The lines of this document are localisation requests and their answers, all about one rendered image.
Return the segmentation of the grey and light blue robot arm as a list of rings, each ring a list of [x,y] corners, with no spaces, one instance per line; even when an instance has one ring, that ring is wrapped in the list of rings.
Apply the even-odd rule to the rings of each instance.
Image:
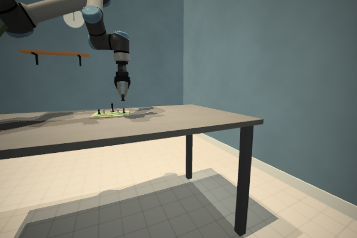
[[[114,31],[107,34],[103,21],[103,8],[111,0],[45,0],[25,5],[15,0],[0,0],[0,19],[5,31],[14,38],[31,35],[37,24],[55,17],[81,11],[87,30],[88,42],[94,50],[114,50],[115,61],[129,62],[129,35]]]

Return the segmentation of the green and cream chessboard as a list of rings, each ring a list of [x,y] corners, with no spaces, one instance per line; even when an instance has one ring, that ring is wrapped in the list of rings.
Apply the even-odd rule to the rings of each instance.
[[[120,113],[119,115],[117,115],[117,111],[114,111],[113,114],[110,114],[111,112],[105,112],[106,115],[102,115],[103,112],[100,112],[100,115],[98,115],[98,112],[96,112],[89,119],[129,117],[129,110],[127,110],[125,112],[126,113],[123,113],[123,111],[119,111],[119,113]]]

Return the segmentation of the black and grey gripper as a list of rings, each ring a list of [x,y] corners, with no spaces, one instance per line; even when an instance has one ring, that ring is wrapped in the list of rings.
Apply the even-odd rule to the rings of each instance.
[[[128,64],[128,62],[127,61],[116,61],[116,64]],[[118,91],[120,97],[122,98],[121,89],[120,89],[120,87],[121,87],[120,81],[125,81],[125,83],[124,83],[124,87],[125,87],[124,98],[125,98],[126,94],[127,94],[127,91],[129,89],[129,85],[131,83],[130,77],[128,76],[128,72],[127,72],[126,76],[119,76],[118,75],[118,71],[117,71],[116,72],[116,76],[114,77],[114,84],[115,84],[115,86],[117,88],[117,91]]]

